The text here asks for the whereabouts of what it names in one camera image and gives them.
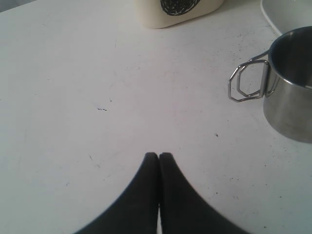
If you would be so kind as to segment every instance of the metal cup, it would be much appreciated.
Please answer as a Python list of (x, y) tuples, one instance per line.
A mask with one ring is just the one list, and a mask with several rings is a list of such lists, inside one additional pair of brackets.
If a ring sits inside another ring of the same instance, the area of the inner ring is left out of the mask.
[[(260, 59), (265, 55), (268, 60)], [(241, 74), (255, 63), (264, 64), (261, 86), (246, 94), (240, 88)], [(236, 76), (241, 99), (232, 96)], [(263, 110), (269, 124), (286, 137), (312, 143), (312, 26), (283, 34), (268, 51), (239, 65), (229, 80), (228, 95), (236, 102), (265, 96)]]

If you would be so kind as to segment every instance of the white table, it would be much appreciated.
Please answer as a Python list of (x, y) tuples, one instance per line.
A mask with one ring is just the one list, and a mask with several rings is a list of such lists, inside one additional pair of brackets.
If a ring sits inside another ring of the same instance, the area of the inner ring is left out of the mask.
[[(258, 0), (146, 29), (131, 1), (38, 0), (0, 13), (0, 233), (70, 234), (172, 152), (201, 196), (254, 234), (312, 230), (312, 146), (227, 97), (276, 38)], [(256, 88), (260, 72), (250, 73)]]

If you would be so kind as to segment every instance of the cup rim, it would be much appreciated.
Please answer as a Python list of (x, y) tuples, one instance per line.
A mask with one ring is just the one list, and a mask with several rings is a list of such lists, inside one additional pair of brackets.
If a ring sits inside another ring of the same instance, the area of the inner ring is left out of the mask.
[(283, 35), (281, 35), (280, 37), (278, 37), (273, 43), (272, 45), (270, 46), (270, 49), (269, 49), (269, 54), (268, 54), (268, 59), (269, 59), (269, 63), (270, 63), (270, 66), (271, 68), (274, 69), (274, 71), (279, 75), (279, 77), (281, 79), (283, 79), (284, 81), (286, 81), (287, 83), (291, 84), (291, 85), (295, 85), (297, 87), (300, 87), (300, 88), (303, 88), (305, 90), (308, 90), (308, 91), (311, 91), (312, 92), (312, 89), (310, 88), (307, 88), (305, 86), (302, 86), (302, 85), (299, 85), (299, 84), (296, 84), (290, 80), (288, 80), (286, 77), (284, 77), (278, 70), (277, 68), (275, 67), (274, 63), (273, 63), (273, 60), (272, 60), (272, 50), (274, 47), (276, 47), (276, 45), (281, 41), (283, 40), (285, 37), (288, 37), (289, 35), (293, 34), (293, 33), (296, 33), (298, 31), (302, 31), (302, 30), (306, 30), (306, 29), (310, 29), (312, 30), (312, 26), (307, 26), (307, 27), (301, 27), (301, 28), (296, 28), (296, 29), (293, 29), (293, 30), (290, 30), (286, 33), (284, 33)]

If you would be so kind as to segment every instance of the mug handle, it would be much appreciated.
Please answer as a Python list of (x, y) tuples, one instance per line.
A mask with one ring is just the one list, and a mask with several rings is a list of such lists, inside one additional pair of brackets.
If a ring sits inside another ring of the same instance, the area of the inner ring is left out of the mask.
[[(268, 61), (264, 60), (264, 59), (260, 59), (262, 57), (264, 57), (265, 55), (267, 55), (269, 53), (269, 51), (266, 51), (256, 57), (253, 57), (252, 59), (250, 59), (248, 62), (242, 63), (241, 65), (239, 65), (238, 67), (236, 67), (236, 69), (234, 70), (233, 74), (231, 75), (229, 82), (228, 82), (228, 96), (231, 100), (236, 101), (236, 102), (242, 102), (242, 101), (246, 101), (246, 100), (251, 100), (251, 99), (258, 99), (258, 98), (262, 98), (265, 92), (265, 87), (266, 87), (266, 83), (267, 83), (267, 79), (268, 79), (268, 74), (269, 74), (269, 69), (270, 69), (270, 64)], [(244, 93), (241, 88), (240, 88), (240, 79), (241, 79), (241, 74), (243, 73), (243, 71), (251, 64), (256, 64), (256, 63), (263, 63), (264, 67), (263, 67), (263, 73), (262, 73), (262, 80), (261, 80), (261, 86), (260, 89), (257, 90), (256, 92), (253, 92), (251, 94), (246, 94)], [(236, 83), (236, 89), (237, 91), (244, 96), (244, 98), (241, 99), (236, 99), (232, 96), (232, 81), (235, 78), (235, 76), (237, 75), (237, 83)]]

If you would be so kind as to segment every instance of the black scribble design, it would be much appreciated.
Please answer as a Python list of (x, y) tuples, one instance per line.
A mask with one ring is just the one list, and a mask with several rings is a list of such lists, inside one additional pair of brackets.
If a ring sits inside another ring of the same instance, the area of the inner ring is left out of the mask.
[(160, 0), (162, 10), (169, 16), (181, 16), (192, 10), (200, 0)]

